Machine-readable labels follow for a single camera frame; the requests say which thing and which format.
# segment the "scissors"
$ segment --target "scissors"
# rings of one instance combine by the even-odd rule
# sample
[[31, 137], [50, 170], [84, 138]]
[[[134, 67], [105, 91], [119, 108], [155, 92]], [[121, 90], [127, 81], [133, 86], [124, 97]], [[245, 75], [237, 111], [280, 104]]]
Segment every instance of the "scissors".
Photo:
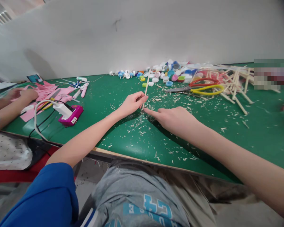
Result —
[[[61, 90], [61, 89], [58, 89], [58, 90], [49, 98], [49, 100], [54, 101], [54, 100], [55, 100], [54, 98], [57, 96], [57, 94], [60, 92], [60, 90]], [[49, 102], [44, 103], [39, 109], [41, 109], [43, 106], [45, 106], [45, 105], [48, 104], [48, 103], [49, 103]], [[51, 107], [52, 105], [53, 105], [52, 103], [49, 104], [49, 105], [47, 105], [46, 107], [43, 108], [43, 110], [48, 109], [48, 108]]]
[[[213, 83], [210, 83], [210, 84], [197, 84], [197, 82], [203, 81], [203, 80], [210, 80]], [[216, 92], [202, 92], [202, 90], [206, 90], [206, 89], [210, 89], [210, 88], [218, 88], [219, 91], [216, 91]], [[199, 95], [218, 95], [218, 94], [220, 94], [220, 93], [222, 93], [224, 91], [224, 87], [222, 85], [219, 85], [219, 81], [216, 80], [216, 79], [201, 78], [201, 79], [198, 79], [198, 80], [195, 80], [195, 81], [191, 82], [186, 87], [174, 88], [174, 89], [166, 90], [166, 92], [180, 92], [180, 91], [186, 91], [186, 90], [190, 90], [191, 93], [199, 94]]]

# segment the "white wall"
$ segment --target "white wall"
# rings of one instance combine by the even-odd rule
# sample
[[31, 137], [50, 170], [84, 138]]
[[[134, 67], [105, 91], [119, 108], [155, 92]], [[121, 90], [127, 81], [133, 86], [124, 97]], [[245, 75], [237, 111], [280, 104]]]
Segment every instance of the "white wall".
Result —
[[275, 0], [55, 0], [0, 26], [0, 76], [44, 79], [284, 58]]

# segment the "table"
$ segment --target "table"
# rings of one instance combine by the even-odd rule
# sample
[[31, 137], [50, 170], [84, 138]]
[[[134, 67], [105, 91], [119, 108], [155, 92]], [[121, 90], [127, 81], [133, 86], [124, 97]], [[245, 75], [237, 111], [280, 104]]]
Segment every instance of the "table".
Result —
[[[142, 87], [143, 82], [137, 78], [127, 80], [110, 75], [87, 78], [91, 82], [85, 98], [78, 97], [84, 112], [77, 124], [65, 128], [58, 122], [59, 113], [55, 112], [40, 127], [42, 134], [49, 141], [65, 144], [72, 137], [116, 110], [128, 94], [145, 91]], [[48, 80], [49, 83], [56, 83], [56, 81], [61, 80]], [[176, 83], [173, 87], [181, 86], [183, 84]], [[145, 107], [157, 110], [183, 106], [203, 124], [232, 142], [284, 168], [284, 113], [280, 112], [284, 104], [284, 90], [278, 94], [271, 90], [254, 90], [253, 86], [249, 85], [247, 95], [255, 102], [254, 104], [250, 105], [241, 95], [237, 95], [249, 112], [245, 116], [237, 104], [232, 104], [221, 96], [203, 100], [162, 91], [166, 89], [162, 80], [153, 87], [148, 87], [149, 100]], [[52, 109], [49, 108], [39, 114], [38, 122], [44, 120], [51, 112]], [[20, 118], [16, 118], [3, 131], [27, 137], [33, 129], [33, 119], [25, 123]], [[36, 133], [33, 133], [32, 137], [40, 139]], [[240, 182], [222, 164], [193, 145], [170, 134], [157, 121], [142, 114], [140, 110], [117, 122], [96, 145], [94, 153], [101, 156], [134, 159], [226, 181]]]

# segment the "hand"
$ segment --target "hand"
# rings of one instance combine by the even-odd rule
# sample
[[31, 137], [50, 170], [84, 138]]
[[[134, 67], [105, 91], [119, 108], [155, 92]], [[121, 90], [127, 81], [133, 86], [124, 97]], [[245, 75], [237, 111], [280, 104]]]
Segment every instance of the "hand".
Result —
[[34, 89], [27, 89], [20, 92], [21, 97], [30, 100], [35, 100], [39, 97], [38, 93]]
[[20, 97], [20, 91], [22, 91], [22, 88], [15, 88], [13, 90], [10, 90], [4, 98], [9, 100], [9, 101], [16, 99], [16, 98], [19, 98]]
[[142, 91], [127, 96], [123, 104], [117, 109], [122, 118], [132, 114], [138, 108], [142, 107], [142, 104], [148, 99], [148, 96], [144, 95]]
[[153, 116], [166, 130], [187, 140], [191, 130], [203, 125], [183, 107], [158, 109], [158, 112], [144, 108], [145, 113]]

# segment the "scissors blade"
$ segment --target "scissors blade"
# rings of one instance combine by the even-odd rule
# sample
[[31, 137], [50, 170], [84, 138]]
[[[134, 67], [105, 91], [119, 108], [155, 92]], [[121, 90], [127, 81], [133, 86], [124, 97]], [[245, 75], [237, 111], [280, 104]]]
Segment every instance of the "scissors blade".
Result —
[[185, 91], [185, 90], [190, 90], [190, 89], [191, 89], [190, 86], [186, 86], [186, 87], [174, 88], [174, 89], [166, 90], [166, 92], [178, 92], [178, 91]]
[[60, 91], [61, 91], [61, 88], [59, 88], [49, 99], [55, 98]]

